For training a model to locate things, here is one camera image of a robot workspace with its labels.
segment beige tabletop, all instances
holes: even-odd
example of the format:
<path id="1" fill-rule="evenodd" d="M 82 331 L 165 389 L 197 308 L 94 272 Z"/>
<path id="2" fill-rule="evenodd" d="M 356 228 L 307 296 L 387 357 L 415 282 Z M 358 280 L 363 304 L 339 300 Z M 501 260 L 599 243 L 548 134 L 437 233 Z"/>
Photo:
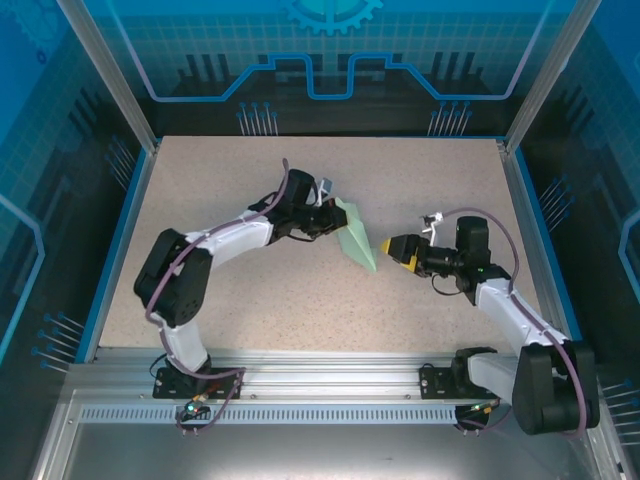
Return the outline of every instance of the beige tabletop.
<path id="1" fill-rule="evenodd" d="M 460 206 L 500 218 L 522 257 L 516 286 L 538 308 L 511 197 L 494 140 L 395 138 L 165 137 L 109 310 L 101 346 L 158 347 L 133 282 L 158 234 L 191 232 L 238 216 L 292 168 L 333 180 L 356 203 L 372 246 L 419 233 L 420 216 Z M 440 230 L 453 246 L 455 221 Z M 493 261 L 513 259 L 490 225 Z M 448 280 L 440 288 L 452 288 Z M 216 269 L 196 317 L 207 347 L 356 352 L 508 351 L 506 339 L 464 295 L 442 297 L 378 256 L 372 274 L 341 253 L 336 236 L 304 244 L 283 239 Z"/>

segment glass panel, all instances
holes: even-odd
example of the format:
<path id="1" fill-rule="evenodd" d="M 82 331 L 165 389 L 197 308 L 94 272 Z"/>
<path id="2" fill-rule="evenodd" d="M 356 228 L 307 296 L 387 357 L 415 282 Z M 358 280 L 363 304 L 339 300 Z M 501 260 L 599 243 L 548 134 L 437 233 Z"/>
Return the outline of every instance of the glass panel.
<path id="1" fill-rule="evenodd" d="M 573 0 L 91 0 L 159 135 L 502 135 Z"/>
<path id="2" fill-rule="evenodd" d="M 20 432 L 0 465 L 2 478 L 23 479 L 140 146 L 52 0 L 0 2 L 0 65 L 0 429 Z"/>
<path id="3" fill-rule="evenodd" d="M 637 3 L 605 0 L 523 151 L 581 335 L 634 456 L 640 411 L 624 386 L 640 349 L 640 33 Z"/>

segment gear icon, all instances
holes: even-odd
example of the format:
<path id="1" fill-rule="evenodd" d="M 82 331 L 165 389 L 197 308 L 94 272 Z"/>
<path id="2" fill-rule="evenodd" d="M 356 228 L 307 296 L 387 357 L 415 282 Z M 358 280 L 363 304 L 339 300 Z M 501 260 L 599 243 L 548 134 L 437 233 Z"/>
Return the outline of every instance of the gear icon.
<path id="1" fill-rule="evenodd" d="M 42 51 L 47 51 L 59 30 L 55 0 L 0 0 L 0 14 L 12 14 L 22 33 Z"/>
<path id="2" fill-rule="evenodd" d="M 297 21 L 300 28 L 311 28 L 318 35 L 336 31 L 346 35 L 350 28 L 360 28 L 363 20 L 373 18 L 373 10 L 382 7 L 382 0 L 281 0 L 287 18 Z"/>

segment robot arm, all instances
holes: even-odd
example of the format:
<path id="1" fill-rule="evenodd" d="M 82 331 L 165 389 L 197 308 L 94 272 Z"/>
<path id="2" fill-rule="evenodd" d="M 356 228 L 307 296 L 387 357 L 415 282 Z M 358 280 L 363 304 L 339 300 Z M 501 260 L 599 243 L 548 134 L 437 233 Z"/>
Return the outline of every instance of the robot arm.
<path id="1" fill-rule="evenodd" d="M 347 224 L 345 211 L 328 198 L 331 186 L 327 179 L 316 182 L 306 172 L 290 170 L 284 195 L 263 216 L 255 214 L 265 209 L 274 194 L 249 206 L 238 217 L 242 221 L 213 234 L 209 235 L 209 230 L 181 234 L 169 229 L 159 235 L 134 284 L 134 292 L 145 307 L 178 255 L 207 235 L 171 276 L 154 307 L 152 315 L 162 322 L 172 352 L 170 363 L 179 362 L 191 372 L 208 373 L 209 356 L 193 319 L 203 304 L 211 270 L 246 251 L 291 236 L 293 230 L 306 234 L 304 240 L 313 241 Z"/>
<path id="2" fill-rule="evenodd" d="M 518 423 L 529 434 L 575 429 L 580 417 L 576 390 L 556 343 L 578 374 L 586 426 L 597 426 L 595 362 L 588 346 L 570 341 L 545 322 L 513 288 L 509 274 L 491 263 L 485 219 L 459 218 L 456 248 L 434 245 L 435 226 L 442 220 L 441 214 L 425 217 L 423 233 L 430 238 L 401 235 L 387 240 L 382 250 L 418 276 L 453 275 L 460 292 L 499 325 L 516 353 L 516 358 L 506 358 L 491 348 L 459 350 L 451 366 L 459 391 L 469 386 L 491 391 L 512 405 Z"/>

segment green cloth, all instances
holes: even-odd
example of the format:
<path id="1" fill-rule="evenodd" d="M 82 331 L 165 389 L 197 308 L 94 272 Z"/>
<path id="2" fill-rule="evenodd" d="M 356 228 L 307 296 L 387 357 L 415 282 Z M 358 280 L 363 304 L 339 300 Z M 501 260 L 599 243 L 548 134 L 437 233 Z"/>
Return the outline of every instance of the green cloth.
<path id="1" fill-rule="evenodd" d="M 372 250 L 358 208 L 353 203 L 344 203 L 336 198 L 336 205 L 347 212 L 348 225 L 336 233 L 342 252 L 370 272 L 376 272 L 376 250 Z"/>

